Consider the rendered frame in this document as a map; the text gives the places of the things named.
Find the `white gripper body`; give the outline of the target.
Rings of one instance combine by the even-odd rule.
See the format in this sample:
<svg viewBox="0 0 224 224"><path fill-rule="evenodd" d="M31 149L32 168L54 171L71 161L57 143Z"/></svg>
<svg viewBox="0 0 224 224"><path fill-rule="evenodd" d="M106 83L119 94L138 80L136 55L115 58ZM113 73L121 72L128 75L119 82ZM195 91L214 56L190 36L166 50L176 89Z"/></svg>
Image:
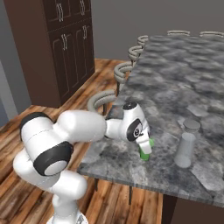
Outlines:
<svg viewBox="0 0 224 224"><path fill-rule="evenodd" d="M148 136L148 133L143 133L141 136L139 136L136 139L136 143L139 145L139 147L141 148L144 154L152 153L151 143L150 143L150 138Z"/></svg>

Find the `green cup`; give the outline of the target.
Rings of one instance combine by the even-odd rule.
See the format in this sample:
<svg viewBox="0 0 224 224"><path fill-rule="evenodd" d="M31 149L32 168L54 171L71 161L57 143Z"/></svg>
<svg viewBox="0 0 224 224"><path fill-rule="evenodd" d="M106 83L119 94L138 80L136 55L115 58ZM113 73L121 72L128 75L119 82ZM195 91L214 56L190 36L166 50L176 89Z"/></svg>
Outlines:
<svg viewBox="0 0 224 224"><path fill-rule="evenodd" d="M154 139L150 138L149 140L150 146L154 146ZM150 154L144 154L144 152L141 150L141 148L139 147L139 154L140 154L140 158L144 161L148 161L150 158Z"/></svg>

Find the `clear grey glass pitcher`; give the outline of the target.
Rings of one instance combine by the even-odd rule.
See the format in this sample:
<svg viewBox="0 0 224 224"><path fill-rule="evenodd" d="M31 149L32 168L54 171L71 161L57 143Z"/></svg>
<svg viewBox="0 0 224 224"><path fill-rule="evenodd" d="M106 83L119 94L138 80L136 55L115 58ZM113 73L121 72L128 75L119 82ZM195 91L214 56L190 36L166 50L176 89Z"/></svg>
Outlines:
<svg viewBox="0 0 224 224"><path fill-rule="evenodd" d="M174 162L180 168L188 168L192 164L193 149L198 139L200 123L193 119L185 119L183 133L179 139Z"/></svg>

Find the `grey bar stool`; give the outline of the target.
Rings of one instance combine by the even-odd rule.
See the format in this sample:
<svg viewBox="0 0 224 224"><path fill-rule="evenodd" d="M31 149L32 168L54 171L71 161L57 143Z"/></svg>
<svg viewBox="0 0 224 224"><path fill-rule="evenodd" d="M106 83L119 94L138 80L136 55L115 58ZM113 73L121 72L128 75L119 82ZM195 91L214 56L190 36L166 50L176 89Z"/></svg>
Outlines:
<svg viewBox="0 0 224 224"><path fill-rule="evenodd" d="M141 53L143 52L143 48L140 45L132 46L128 50L128 56L131 60L132 65L135 65Z"/></svg>
<svg viewBox="0 0 224 224"><path fill-rule="evenodd" d="M169 30L167 31L168 36L190 36L189 31L183 31L183 30Z"/></svg>
<svg viewBox="0 0 224 224"><path fill-rule="evenodd" d="M87 102L87 110L97 113L97 109L103 106L102 114L107 113L107 104L116 100L116 92L114 89L104 90L94 94Z"/></svg>
<svg viewBox="0 0 224 224"><path fill-rule="evenodd" d="M116 80L116 94L119 95L120 90L122 89L126 81L126 73L132 71L132 63L130 61L120 63L114 68L114 78Z"/></svg>
<svg viewBox="0 0 224 224"><path fill-rule="evenodd" d="M201 37L220 37L224 38L224 32L221 31L201 31L199 33Z"/></svg>
<svg viewBox="0 0 224 224"><path fill-rule="evenodd" d="M145 43L149 40L149 37L147 35L139 36L137 38L137 43L140 46L145 46Z"/></svg>

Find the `dark brown tall cupboard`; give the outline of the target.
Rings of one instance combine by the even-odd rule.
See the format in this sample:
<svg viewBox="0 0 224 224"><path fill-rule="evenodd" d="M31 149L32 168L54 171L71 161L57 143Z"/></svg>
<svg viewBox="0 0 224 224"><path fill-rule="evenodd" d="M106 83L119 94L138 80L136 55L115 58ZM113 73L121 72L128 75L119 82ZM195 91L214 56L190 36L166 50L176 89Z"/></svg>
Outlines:
<svg viewBox="0 0 224 224"><path fill-rule="evenodd" d="M91 0L3 0L33 105L62 106L95 72Z"/></svg>

